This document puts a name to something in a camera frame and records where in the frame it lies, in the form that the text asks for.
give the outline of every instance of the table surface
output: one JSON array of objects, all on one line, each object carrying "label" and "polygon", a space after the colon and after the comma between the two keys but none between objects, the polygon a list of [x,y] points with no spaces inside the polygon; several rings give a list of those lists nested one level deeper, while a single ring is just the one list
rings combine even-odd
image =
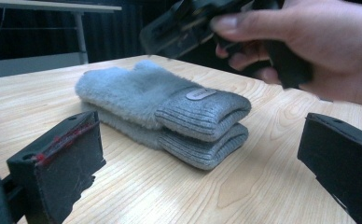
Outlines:
[{"label": "table surface", "polygon": [[[84,72],[132,69],[143,59],[147,56],[1,77],[0,176],[8,175],[7,158],[81,112],[74,86]],[[66,223],[354,223],[297,152],[308,112],[362,130],[362,106],[320,101],[304,91],[283,91],[191,63],[148,59],[205,87],[248,98],[253,109],[241,123],[250,136],[213,171],[204,172],[101,124],[107,165]]]}]

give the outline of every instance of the mitten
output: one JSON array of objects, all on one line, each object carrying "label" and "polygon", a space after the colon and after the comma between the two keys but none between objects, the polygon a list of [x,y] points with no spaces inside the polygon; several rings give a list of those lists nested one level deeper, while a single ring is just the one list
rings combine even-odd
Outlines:
[{"label": "mitten", "polygon": [[214,169],[248,137],[248,130],[236,123],[215,142],[203,142],[164,127],[158,130],[144,128],[96,105],[83,103],[82,106],[85,111],[96,110],[101,122],[128,135],[135,142],[155,149],[164,149],[181,161],[203,170]]},{"label": "mitten", "polygon": [[76,93],[82,101],[147,129],[166,127],[206,142],[218,140],[251,109],[243,96],[206,89],[150,61],[132,71],[89,71],[76,84]]}]

